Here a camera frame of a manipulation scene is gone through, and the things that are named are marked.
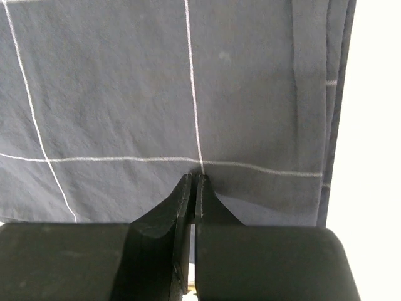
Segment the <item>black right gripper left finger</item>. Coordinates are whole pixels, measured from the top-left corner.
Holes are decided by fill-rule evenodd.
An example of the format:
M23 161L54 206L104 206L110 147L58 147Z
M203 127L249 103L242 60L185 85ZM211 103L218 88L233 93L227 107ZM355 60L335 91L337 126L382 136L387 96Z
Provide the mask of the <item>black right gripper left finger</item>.
M190 174L131 223L1 227L2 300L180 300L187 292Z

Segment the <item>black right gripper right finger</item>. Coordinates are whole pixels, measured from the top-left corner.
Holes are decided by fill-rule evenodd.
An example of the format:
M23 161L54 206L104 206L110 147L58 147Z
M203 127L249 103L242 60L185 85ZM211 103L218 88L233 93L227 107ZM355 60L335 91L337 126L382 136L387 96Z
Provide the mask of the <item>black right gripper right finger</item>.
M315 226L246 226L199 179L195 206L199 300L359 300L338 237Z

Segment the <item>dark checked cloth placemat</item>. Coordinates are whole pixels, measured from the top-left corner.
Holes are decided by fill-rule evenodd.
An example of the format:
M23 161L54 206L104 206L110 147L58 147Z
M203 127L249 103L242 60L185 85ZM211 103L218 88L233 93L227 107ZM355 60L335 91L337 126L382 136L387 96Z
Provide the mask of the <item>dark checked cloth placemat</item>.
M325 226L355 1L2 1L1 221L132 221L182 175Z

